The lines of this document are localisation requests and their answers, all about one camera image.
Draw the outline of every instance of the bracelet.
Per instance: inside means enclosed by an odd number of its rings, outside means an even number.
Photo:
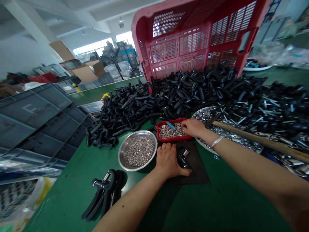
[[[223,135],[221,135],[219,138],[217,138],[213,144],[211,145],[210,149],[213,149],[214,146],[216,146],[222,139],[224,138]]]

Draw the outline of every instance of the window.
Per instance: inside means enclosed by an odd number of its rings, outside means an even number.
[[[82,55],[82,54],[89,54],[92,52],[97,52],[97,54],[101,56],[102,51],[104,50],[104,46],[107,46],[106,44],[107,41],[109,41],[111,44],[114,44],[114,42],[112,41],[112,38],[107,38],[105,40],[101,40],[101,41],[91,43],[89,45],[86,45],[80,48],[76,48],[73,50],[73,52],[75,53],[75,55]]]
[[[117,35],[116,41],[117,42],[121,42],[121,41],[126,42],[127,44],[131,44],[135,48],[131,31]]]

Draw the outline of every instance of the hand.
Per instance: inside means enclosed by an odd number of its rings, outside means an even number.
[[[204,124],[197,119],[187,119],[181,123],[182,129],[192,137],[201,138],[207,131]]]
[[[176,176],[189,176],[192,172],[178,165],[176,155],[176,144],[164,143],[162,147],[158,148],[157,165],[155,169],[166,179]]]

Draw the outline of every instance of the yellow object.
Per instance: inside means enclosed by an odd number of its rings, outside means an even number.
[[[37,200],[37,202],[36,202],[36,204],[35,204],[35,207],[38,207],[38,206],[41,204],[41,202],[43,201],[43,199],[44,199],[45,196],[47,195],[48,191],[52,188],[52,183],[51,183],[51,181],[49,180],[49,178],[44,177],[44,181],[45,181],[45,184],[44,184],[42,193],[41,193],[41,195],[39,196],[39,199]]]
[[[102,99],[103,99],[103,98],[106,98],[106,97],[110,97],[108,93],[105,93],[105,94],[103,95]]]
[[[77,86],[77,84],[73,83],[72,85],[77,92],[81,92],[81,89]]]

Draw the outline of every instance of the red crate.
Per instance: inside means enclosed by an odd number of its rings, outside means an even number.
[[[182,122],[184,120],[187,119],[175,119],[175,120],[171,120],[168,121],[170,123],[178,123],[178,122]],[[180,141],[186,141],[186,140],[190,140],[192,138],[192,136],[190,135],[186,135],[186,136],[180,136],[180,137],[175,137],[175,138],[169,138],[169,139],[159,139],[159,127],[162,125],[165,125],[167,121],[163,121],[163,122],[158,122],[157,123],[157,138],[161,143],[168,143],[168,142],[180,142]]]
[[[228,60],[245,67],[270,0],[166,0],[140,9],[132,36],[146,81]],[[239,52],[242,38],[247,41]]]

